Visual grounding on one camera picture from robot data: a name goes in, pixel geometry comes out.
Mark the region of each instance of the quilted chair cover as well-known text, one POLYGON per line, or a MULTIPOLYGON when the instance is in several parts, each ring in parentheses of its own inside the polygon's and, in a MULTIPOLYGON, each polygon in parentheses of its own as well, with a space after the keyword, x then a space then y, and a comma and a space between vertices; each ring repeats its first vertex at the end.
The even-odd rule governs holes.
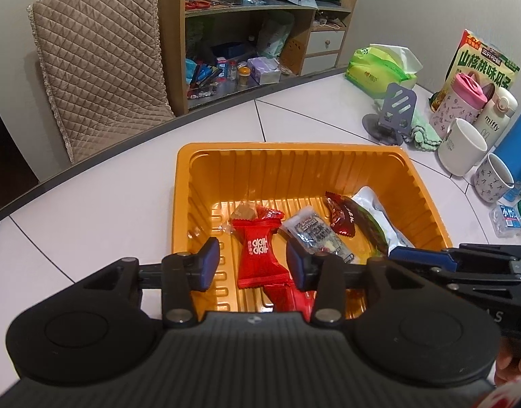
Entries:
POLYGON ((157 0, 39 0, 28 13, 72 163, 174 118, 157 0))

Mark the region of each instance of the drawer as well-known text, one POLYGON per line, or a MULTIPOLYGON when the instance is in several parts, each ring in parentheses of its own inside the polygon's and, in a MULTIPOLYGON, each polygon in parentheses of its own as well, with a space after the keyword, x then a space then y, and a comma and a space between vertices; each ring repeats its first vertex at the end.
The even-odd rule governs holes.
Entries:
POLYGON ((341 41, 344 39, 345 33, 344 30, 312 32, 309 35, 306 55, 340 50, 341 41))
POLYGON ((338 58, 338 54, 306 57, 300 74, 306 75, 308 73, 321 72, 321 70, 330 69, 336 65, 336 58, 338 58))

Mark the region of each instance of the black ribbed surface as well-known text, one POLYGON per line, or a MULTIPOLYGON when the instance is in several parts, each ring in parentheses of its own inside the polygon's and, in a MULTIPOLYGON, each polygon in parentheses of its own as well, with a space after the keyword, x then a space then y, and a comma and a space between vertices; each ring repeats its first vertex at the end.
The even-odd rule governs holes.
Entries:
POLYGON ((80 388, 23 379, 0 408, 470 408, 491 389, 485 381, 432 390, 389 380, 341 333, 310 327, 299 313, 208 313, 195 328, 168 331, 124 376, 80 388))

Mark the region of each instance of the white table top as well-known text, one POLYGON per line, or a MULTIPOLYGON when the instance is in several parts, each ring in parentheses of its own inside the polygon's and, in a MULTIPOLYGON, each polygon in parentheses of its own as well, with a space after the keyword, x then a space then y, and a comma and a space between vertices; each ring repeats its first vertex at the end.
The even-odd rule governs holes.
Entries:
MULTIPOLYGON (((415 88, 430 114, 428 93, 415 88)), ((155 263, 169 253, 175 161, 189 142, 266 141, 371 144, 361 124, 370 97, 335 75, 250 101, 140 144, 57 186, 0 223, 0 395, 17 379, 5 333, 22 310, 124 256, 155 263)), ((465 178, 450 177, 433 152, 403 144, 457 247, 499 239, 492 207, 465 178)), ((160 313, 160 292, 142 308, 160 313)))

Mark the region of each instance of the orange plastic tray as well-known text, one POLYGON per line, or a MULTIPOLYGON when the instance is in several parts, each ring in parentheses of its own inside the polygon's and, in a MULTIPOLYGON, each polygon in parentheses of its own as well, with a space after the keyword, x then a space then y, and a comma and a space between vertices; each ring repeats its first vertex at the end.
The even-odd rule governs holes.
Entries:
MULTIPOLYGON (((287 217, 306 205, 328 222, 325 191, 352 196, 362 186, 377 194, 391 222, 420 249, 440 250, 449 235, 411 160, 400 148, 345 144, 191 143, 177 156, 172 252, 196 253, 206 239, 219 240, 221 259, 211 288, 194 292, 199 317, 206 310, 266 312, 270 300, 261 288, 240 290, 236 279, 241 244, 221 226, 241 201, 277 208, 287 217)), ((373 248, 358 231, 342 237, 365 263, 373 248)), ((285 239, 273 236, 279 262, 285 239)), ((360 290, 349 291, 347 317, 366 307, 360 290)))

